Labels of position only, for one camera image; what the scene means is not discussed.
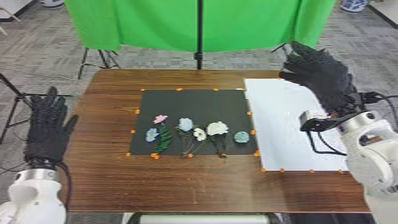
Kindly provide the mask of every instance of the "wooden table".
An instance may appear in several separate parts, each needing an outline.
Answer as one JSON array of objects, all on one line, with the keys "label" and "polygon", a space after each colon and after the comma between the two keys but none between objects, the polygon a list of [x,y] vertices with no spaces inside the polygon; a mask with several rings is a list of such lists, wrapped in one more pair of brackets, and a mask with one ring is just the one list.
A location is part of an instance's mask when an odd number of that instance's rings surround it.
[{"label": "wooden table", "polygon": [[349,173],[260,171],[253,155],[184,159],[127,157],[141,89],[244,88],[244,78],[278,71],[102,70],[75,112],[81,121],[66,162],[74,211],[368,212]]}]

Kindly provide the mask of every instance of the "orange dot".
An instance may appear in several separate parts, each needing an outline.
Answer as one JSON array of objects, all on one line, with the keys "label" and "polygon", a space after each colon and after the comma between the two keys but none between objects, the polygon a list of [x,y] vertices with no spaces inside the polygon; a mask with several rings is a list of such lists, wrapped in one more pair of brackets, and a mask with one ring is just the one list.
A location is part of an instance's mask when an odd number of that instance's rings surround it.
[{"label": "orange dot", "polygon": [[253,154],[257,157],[260,157],[260,150],[257,150],[255,154]]}]

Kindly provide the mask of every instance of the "white flower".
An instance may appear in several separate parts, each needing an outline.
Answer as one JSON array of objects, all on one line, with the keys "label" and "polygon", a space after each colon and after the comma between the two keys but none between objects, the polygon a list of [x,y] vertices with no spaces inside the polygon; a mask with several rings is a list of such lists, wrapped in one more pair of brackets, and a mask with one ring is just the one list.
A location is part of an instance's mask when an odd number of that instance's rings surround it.
[{"label": "white flower", "polygon": [[194,122],[193,122],[193,120],[189,118],[182,118],[180,119],[180,129],[184,131],[191,131],[193,128],[194,128]]},{"label": "white flower", "polygon": [[209,138],[209,135],[207,135],[207,132],[201,128],[196,128],[194,129],[194,136],[196,136],[196,139],[198,141],[201,142],[203,140],[207,140]]},{"label": "white flower", "polygon": [[209,125],[209,135],[223,135],[228,133],[228,125],[219,121]]}]

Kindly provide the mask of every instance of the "green backdrop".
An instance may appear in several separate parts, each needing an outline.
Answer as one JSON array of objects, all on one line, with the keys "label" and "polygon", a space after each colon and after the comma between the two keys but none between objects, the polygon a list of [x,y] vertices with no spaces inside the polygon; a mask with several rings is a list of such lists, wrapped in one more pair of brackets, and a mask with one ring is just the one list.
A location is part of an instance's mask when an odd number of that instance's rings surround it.
[{"label": "green backdrop", "polygon": [[[66,0],[84,46],[196,52],[198,0]],[[205,52],[315,46],[335,0],[205,0]]]}]

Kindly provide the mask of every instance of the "white paper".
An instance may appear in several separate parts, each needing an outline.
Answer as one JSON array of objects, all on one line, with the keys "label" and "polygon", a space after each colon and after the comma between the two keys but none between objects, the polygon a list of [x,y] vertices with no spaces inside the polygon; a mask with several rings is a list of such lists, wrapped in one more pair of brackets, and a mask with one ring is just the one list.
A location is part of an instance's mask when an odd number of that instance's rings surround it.
[{"label": "white paper", "polygon": [[[304,111],[324,112],[313,92],[280,79],[246,79],[260,155],[264,168],[271,171],[347,170],[345,156],[313,152],[308,134],[301,131]],[[329,145],[347,152],[338,130],[322,133]],[[319,151],[331,151],[313,133]]]}]

